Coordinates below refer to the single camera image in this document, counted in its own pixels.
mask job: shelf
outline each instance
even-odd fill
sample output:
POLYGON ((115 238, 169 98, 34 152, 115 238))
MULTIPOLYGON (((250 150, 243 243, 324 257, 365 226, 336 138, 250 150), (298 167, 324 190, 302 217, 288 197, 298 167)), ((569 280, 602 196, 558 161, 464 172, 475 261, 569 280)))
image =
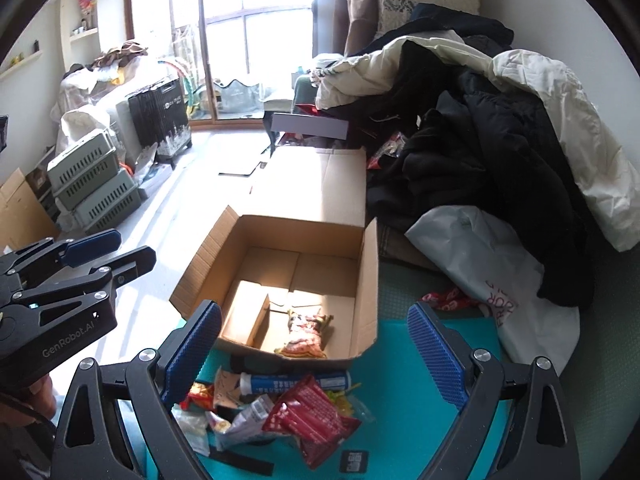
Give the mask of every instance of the shelf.
POLYGON ((73 43, 74 41, 82 40, 82 38, 87 38, 87 37, 92 36, 92 35, 97 34, 97 33, 98 33, 98 27, 90 28, 89 30, 81 32, 80 34, 73 34, 69 38, 69 41, 71 41, 71 43, 73 43))
POLYGON ((42 51, 38 51, 35 54, 31 54, 30 56, 25 57, 22 61, 16 63, 12 67, 9 67, 4 72, 0 74, 0 81, 5 77, 9 77, 12 73, 16 72, 20 67, 28 65, 31 61, 36 61, 40 56, 42 56, 42 51))

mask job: brown cardboard box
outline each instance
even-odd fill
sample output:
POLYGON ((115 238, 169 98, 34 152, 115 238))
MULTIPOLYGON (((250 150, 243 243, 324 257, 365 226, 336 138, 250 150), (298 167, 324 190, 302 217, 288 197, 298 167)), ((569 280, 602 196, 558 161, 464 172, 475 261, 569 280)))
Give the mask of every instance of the brown cardboard box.
POLYGON ((15 251, 59 234, 22 172, 15 170, 0 187, 0 251, 15 251))
POLYGON ((290 307, 332 315, 328 359, 295 362, 347 366, 378 333, 377 226, 365 227, 365 164, 365 153, 354 150, 276 150, 247 213, 227 207, 203 241, 171 296, 174 307, 189 317, 202 300, 214 300, 226 318, 240 288, 255 298, 247 311, 260 312, 268 295, 270 311, 251 346, 218 339, 236 355, 283 346, 290 307))

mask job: window frame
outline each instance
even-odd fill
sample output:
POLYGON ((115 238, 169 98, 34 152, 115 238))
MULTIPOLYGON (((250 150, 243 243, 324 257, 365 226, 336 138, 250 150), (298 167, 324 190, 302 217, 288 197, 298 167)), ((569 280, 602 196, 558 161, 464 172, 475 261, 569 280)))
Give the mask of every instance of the window frame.
MULTIPOLYGON (((125 28, 127 33, 127 39, 133 40, 135 37, 134 26, 133 26, 133 9, 132 9, 132 0, 124 0, 125 7, 125 28)), ((257 126, 262 125, 262 120, 260 119, 219 119, 218 118, 218 108, 216 100, 214 99, 214 91, 213 91, 213 78, 211 75, 211 68, 209 63, 209 47, 207 43, 207 25, 212 25, 215 23, 222 23, 229 20, 242 19, 242 30, 244 32, 244 62, 247 68, 247 73, 249 72, 249 46, 247 41, 247 32, 246 32, 246 20, 249 16, 254 16, 257 14, 269 14, 271 12, 283 12, 287 10, 311 10, 313 15, 313 55, 316 54, 316 44, 317 44, 317 28, 318 28, 318 13, 317 13, 317 5, 314 0, 310 5, 307 6, 271 6, 271 7, 257 7, 255 9, 245 9, 244 2, 242 3, 242 9, 236 10, 235 12, 230 12, 227 14, 221 14, 219 16, 205 16, 204 15, 204 0, 198 0, 198 28, 200 30, 200 48, 202 51, 202 62, 204 65, 205 71, 205 80, 207 85, 207 94, 209 96, 209 107, 212 110, 212 118, 210 119, 201 119, 201 120, 190 120, 190 125, 195 130, 206 130, 206 129, 216 129, 216 128, 228 128, 228 127, 245 127, 245 126, 257 126)), ((172 22, 172 34, 175 33, 176 30, 182 30, 184 27, 175 27, 174 26, 174 13, 173 13, 173 5, 170 0, 170 19, 172 22)))

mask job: cardboard box flap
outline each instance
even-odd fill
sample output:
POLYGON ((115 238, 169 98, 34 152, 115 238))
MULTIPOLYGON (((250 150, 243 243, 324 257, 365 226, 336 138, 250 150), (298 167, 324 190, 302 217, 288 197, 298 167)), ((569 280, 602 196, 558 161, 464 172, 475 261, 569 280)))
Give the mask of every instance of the cardboard box flap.
POLYGON ((254 185, 247 213, 365 225, 366 154, 283 146, 254 185))
MULTIPOLYGON (((184 318, 188 318, 197 307, 196 302, 202 285, 238 218, 238 213, 229 206, 222 212, 176 285, 169 301, 184 318)), ((209 299, 219 303, 224 300, 209 299)))
POLYGON ((2 196, 4 202, 9 202, 9 200, 11 200, 11 197, 15 194, 16 191, 18 191, 20 184, 22 184, 23 182, 24 175, 22 174, 20 169, 15 170, 11 174, 9 179, 7 179, 4 184, 2 184, 2 187, 0 187, 0 196, 2 196))
POLYGON ((373 219, 364 233, 360 276, 353 316, 352 358, 361 355, 378 338, 378 224, 373 219))

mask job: teal mat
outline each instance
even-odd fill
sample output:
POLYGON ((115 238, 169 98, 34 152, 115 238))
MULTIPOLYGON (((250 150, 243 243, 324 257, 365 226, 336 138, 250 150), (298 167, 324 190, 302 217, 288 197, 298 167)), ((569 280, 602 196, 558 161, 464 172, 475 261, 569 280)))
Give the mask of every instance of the teal mat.
MULTIPOLYGON (((445 322, 458 330, 473 348, 487 348, 499 355, 493 319, 458 319, 445 322)), ((212 380, 222 365, 228 369, 228 355, 212 351, 200 378, 212 380)), ((380 321, 378 341, 353 363, 351 375, 361 382, 356 396, 376 417, 363 424, 334 455, 316 471, 309 471, 291 439, 277 440, 265 447, 237 446, 235 452, 275 464, 274 480, 316 478, 322 480, 414 480, 437 450, 456 416, 452 404, 442 400, 426 366, 409 338, 406 322, 380 321), (369 452, 366 474, 340 473, 340 456, 345 450, 369 452)), ((507 419, 501 402, 484 449, 476 463, 472 480, 484 479, 500 444, 507 419)), ((214 480, 263 478, 219 462, 200 457, 214 480)), ((156 467, 147 455, 148 478, 156 480, 156 467)))

